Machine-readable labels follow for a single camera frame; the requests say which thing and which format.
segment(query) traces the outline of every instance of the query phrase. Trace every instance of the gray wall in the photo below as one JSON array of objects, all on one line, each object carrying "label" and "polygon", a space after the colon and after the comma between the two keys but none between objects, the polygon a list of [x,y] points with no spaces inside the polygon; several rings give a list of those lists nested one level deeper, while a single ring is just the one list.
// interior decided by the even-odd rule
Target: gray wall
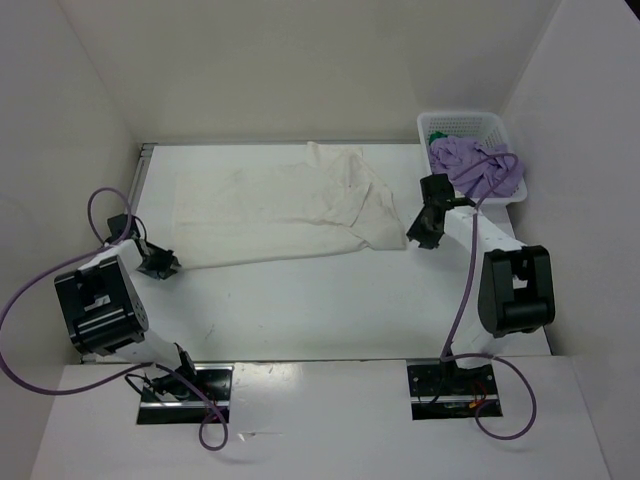
[{"label": "gray wall", "polygon": [[640,471],[640,22],[563,0],[504,117],[526,162],[515,231],[552,254],[555,351],[574,356],[614,479]]},{"label": "gray wall", "polygon": [[[127,189],[135,145],[55,0],[0,1],[0,303],[28,278],[95,248],[85,202],[100,185]],[[114,198],[96,216],[121,209]],[[55,388],[70,344],[52,279],[29,291],[2,330],[3,355]],[[28,478],[51,398],[0,375],[2,478]]]},{"label": "gray wall", "polygon": [[143,141],[417,139],[498,111],[557,0],[60,0]]}]

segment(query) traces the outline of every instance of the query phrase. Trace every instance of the folded cloth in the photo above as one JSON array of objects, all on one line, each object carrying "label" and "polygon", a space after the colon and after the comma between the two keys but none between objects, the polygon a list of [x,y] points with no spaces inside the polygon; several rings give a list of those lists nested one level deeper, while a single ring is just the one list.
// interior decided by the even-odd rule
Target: folded cloth
[{"label": "folded cloth", "polygon": [[506,145],[489,148],[473,137],[438,138],[431,143],[429,162],[433,173],[446,173],[456,190],[470,198],[479,198],[495,185],[508,171],[513,173],[495,189],[491,197],[510,197],[522,179],[524,166],[511,156],[498,157],[472,168],[459,178],[457,175],[487,155],[507,153]]},{"label": "folded cloth", "polygon": [[307,162],[208,167],[176,181],[173,236],[185,268],[406,246],[391,191],[361,149],[309,143]]}]

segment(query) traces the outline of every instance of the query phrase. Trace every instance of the white plastic basket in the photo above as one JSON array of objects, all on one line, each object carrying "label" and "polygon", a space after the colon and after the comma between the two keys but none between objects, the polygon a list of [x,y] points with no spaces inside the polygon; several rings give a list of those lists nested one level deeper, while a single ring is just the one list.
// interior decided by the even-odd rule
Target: white plastic basket
[{"label": "white plastic basket", "polygon": [[[504,128],[502,119],[488,112],[425,112],[418,116],[418,133],[422,144],[422,153],[427,162],[427,169],[431,174],[429,156],[429,136],[434,132],[442,132],[457,137],[475,137],[487,147],[505,144],[509,152],[513,152],[509,136]],[[508,205],[521,202],[527,198],[527,186],[524,179],[516,187],[510,197],[487,198],[483,205]]]}]

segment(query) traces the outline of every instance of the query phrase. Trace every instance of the purple towel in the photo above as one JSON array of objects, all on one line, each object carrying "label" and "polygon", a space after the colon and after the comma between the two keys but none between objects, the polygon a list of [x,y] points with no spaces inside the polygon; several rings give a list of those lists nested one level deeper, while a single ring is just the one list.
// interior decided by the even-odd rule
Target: purple towel
[{"label": "purple towel", "polygon": [[[516,163],[513,157],[500,157],[489,160],[471,169],[462,177],[452,180],[465,168],[475,164],[487,155],[507,153],[506,145],[488,148],[473,137],[438,138],[431,144],[431,171],[446,173],[456,190],[470,198],[479,198],[498,180],[513,168]],[[491,197],[510,197],[522,179],[524,166],[519,162],[515,171],[490,195]]]}]

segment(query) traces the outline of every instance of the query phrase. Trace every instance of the purple cable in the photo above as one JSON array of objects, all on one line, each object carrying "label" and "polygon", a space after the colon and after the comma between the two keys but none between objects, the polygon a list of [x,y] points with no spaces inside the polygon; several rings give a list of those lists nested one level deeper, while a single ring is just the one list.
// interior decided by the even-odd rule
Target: purple cable
[{"label": "purple cable", "polygon": [[[491,160],[493,158],[506,157],[506,156],[513,157],[513,159],[515,160],[513,166],[517,165],[518,162],[520,161],[520,159],[516,155],[514,155],[513,153],[499,153],[499,154],[495,154],[495,155],[488,155],[486,158],[483,158],[479,162],[475,163],[474,165],[471,165],[469,168],[467,168],[464,171],[462,171],[459,175],[457,175],[452,180],[455,180],[460,175],[464,175],[465,173],[467,173],[472,168],[475,168],[478,165],[483,164],[484,162],[487,162],[487,161],[489,161],[489,160]],[[465,310],[465,308],[467,306],[467,303],[469,302],[469,296],[471,295],[471,286],[473,284],[473,276],[474,276],[475,267],[476,267],[476,256],[477,256],[477,252],[478,252],[478,210],[480,209],[480,206],[482,205],[482,202],[484,202],[485,199],[489,195],[491,195],[491,193],[498,186],[500,186],[500,184],[502,182],[504,182],[509,175],[511,175],[512,171],[513,170],[508,170],[505,173],[505,175],[502,176],[500,178],[500,180],[498,180],[498,182],[496,182],[496,184],[489,189],[489,191],[487,191],[482,197],[480,197],[478,199],[478,202],[476,203],[475,211],[473,213],[473,228],[472,228],[472,234],[471,234],[472,235],[472,239],[471,239],[471,260],[469,261],[469,274],[467,275],[467,283],[466,283],[466,285],[464,287],[464,294],[462,295],[462,300],[460,301],[460,306],[458,307],[458,312],[456,313],[456,317],[453,320],[453,325],[451,326],[451,330],[449,331],[449,335],[447,336],[447,340],[445,341],[444,347],[442,348],[442,352],[440,353],[440,361],[442,361],[442,362],[452,362],[452,361],[455,361],[455,360],[461,360],[463,358],[486,358],[487,360],[494,360],[496,362],[502,363],[502,364],[508,366],[509,368],[511,368],[511,370],[513,370],[516,373],[516,375],[518,375],[518,377],[520,377],[520,379],[522,380],[522,383],[524,383],[524,386],[527,388],[527,391],[529,392],[529,396],[531,397],[531,417],[529,418],[529,422],[527,422],[525,427],[522,430],[520,430],[519,432],[516,432],[516,433],[514,433],[512,435],[497,435],[497,434],[495,434],[493,432],[490,432],[489,430],[487,430],[487,428],[484,425],[482,425],[482,422],[480,421],[480,412],[487,405],[489,405],[491,403],[495,403],[496,400],[490,400],[488,402],[483,402],[476,409],[476,413],[475,413],[476,424],[478,425],[480,430],[482,430],[485,434],[487,434],[491,438],[495,438],[496,440],[515,440],[516,438],[522,437],[529,430],[531,430],[531,427],[535,423],[536,417],[538,416],[538,402],[536,401],[536,396],[535,396],[535,393],[533,392],[533,388],[531,388],[531,384],[525,378],[524,374],[520,371],[520,369],[518,367],[516,367],[513,363],[511,363],[511,362],[509,362],[509,361],[507,361],[507,360],[505,360],[503,358],[497,357],[495,355],[491,355],[489,353],[462,353],[462,354],[459,354],[459,355],[451,355],[451,356],[449,356],[449,350],[451,349],[451,344],[453,343],[453,339],[454,339],[454,337],[456,335],[456,332],[458,331],[458,327],[460,326],[460,322],[462,321],[462,315],[464,314],[464,310]]]},{"label": "purple cable", "polygon": [[[127,201],[127,197],[125,197],[122,194],[122,192],[120,192],[119,190],[116,190],[115,188],[111,188],[111,187],[99,188],[98,190],[93,192],[91,197],[89,197],[89,202],[87,204],[87,216],[88,216],[88,219],[89,219],[89,225],[91,226],[91,229],[93,230],[93,233],[96,235],[96,237],[98,238],[98,240],[100,240],[101,243],[104,243],[104,241],[102,240],[102,238],[98,234],[98,231],[95,228],[95,225],[93,223],[93,216],[91,214],[91,208],[92,208],[93,201],[96,198],[96,196],[98,194],[102,193],[102,192],[115,193],[118,197],[120,197],[120,199],[124,202],[124,204],[126,206],[126,212],[127,212],[127,217],[128,217],[127,218],[127,224],[126,224],[124,232],[122,233],[120,238],[118,238],[114,242],[114,245],[115,245],[115,244],[120,243],[122,240],[124,240],[127,237],[127,235],[129,234],[129,230],[131,229],[131,223],[132,223],[132,219],[133,219],[133,216],[131,214],[131,205],[129,205],[129,202]],[[2,329],[4,321],[7,319],[7,316],[9,314],[9,310],[11,310],[11,307],[13,307],[13,305],[18,301],[18,299],[27,290],[29,290],[31,287],[33,287],[36,283],[38,283],[43,278],[51,275],[53,272],[55,272],[57,270],[60,270],[60,269],[65,268],[65,267],[68,267],[69,265],[72,265],[72,264],[74,264],[76,262],[79,262],[81,260],[84,260],[86,258],[93,257],[93,256],[97,255],[98,253],[101,253],[101,252],[104,252],[105,250],[108,250],[109,248],[111,248],[111,247],[110,246],[102,246],[102,247],[98,248],[97,250],[94,250],[94,251],[89,252],[89,253],[85,253],[83,255],[79,255],[79,256],[74,257],[74,258],[72,258],[70,260],[62,262],[62,263],[60,263],[60,264],[58,264],[58,265],[56,265],[54,267],[49,268],[48,270],[45,270],[44,272],[36,275],[31,280],[29,280],[24,285],[22,285],[11,296],[11,298],[9,298],[9,300],[7,301],[5,306],[2,307],[2,310],[0,311],[0,330]],[[42,388],[42,387],[38,387],[36,385],[32,385],[32,384],[28,383],[27,381],[23,380],[22,378],[20,378],[13,370],[11,370],[11,368],[7,364],[6,360],[4,359],[4,356],[2,355],[2,352],[0,351],[0,370],[2,370],[5,373],[5,375],[7,375],[7,377],[9,377],[9,379],[11,379],[14,383],[16,383],[20,387],[24,388],[25,390],[29,390],[30,392],[38,393],[40,395],[49,395],[49,396],[75,395],[76,393],[87,392],[89,390],[93,390],[94,388],[97,388],[97,387],[100,387],[102,385],[105,385],[105,384],[107,384],[109,382],[112,382],[113,380],[116,380],[116,379],[118,379],[120,377],[123,377],[123,376],[125,376],[125,375],[127,375],[127,374],[129,374],[131,372],[134,372],[136,370],[140,370],[140,369],[145,368],[145,367],[149,367],[151,365],[153,365],[153,364],[151,364],[151,363],[141,363],[139,365],[134,365],[132,367],[126,368],[125,370],[122,370],[119,373],[111,375],[110,377],[107,377],[107,378],[105,378],[103,380],[100,380],[98,382],[92,383],[90,385],[86,385],[84,387],[72,388],[72,389],[69,389],[69,390],[51,390],[51,389],[48,389],[48,388]],[[155,366],[157,368],[159,368],[160,370],[163,370],[163,371],[169,373],[170,375],[175,377],[177,380],[182,382],[187,388],[189,388],[189,390],[191,390],[195,395],[197,395],[198,398],[200,398],[206,405],[208,405],[208,407],[211,408],[211,410],[213,410],[213,414],[208,415],[202,421],[202,424],[200,425],[200,430],[199,430],[199,433],[198,433],[198,438],[200,440],[200,444],[204,448],[206,448],[207,450],[218,451],[218,450],[221,450],[222,448],[224,448],[224,446],[227,444],[227,441],[229,439],[229,429],[228,429],[228,426],[227,426],[227,422],[226,422],[224,416],[222,415],[222,413],[220,412],[220,410],[218,409],[218,407],[211,400],[209,400],[200,390],[198,390],[198,388],[196,388],[195,385],[193,385],[191,382],[189,382],[182,375],[174,372],[173,370],[171,370],[170,368],[165,367],[164,365],[155,364]],[[220,419],[220,423],[222,424],[222,428],[224,429],[224,439],[222,440],[220,445],[212,447],[212,446],[208,445],[205,442],[203,434],[204,434],[204,426],[205,426],[205,424],[210,422],[213,419],[214,415],[217,416]]]}]

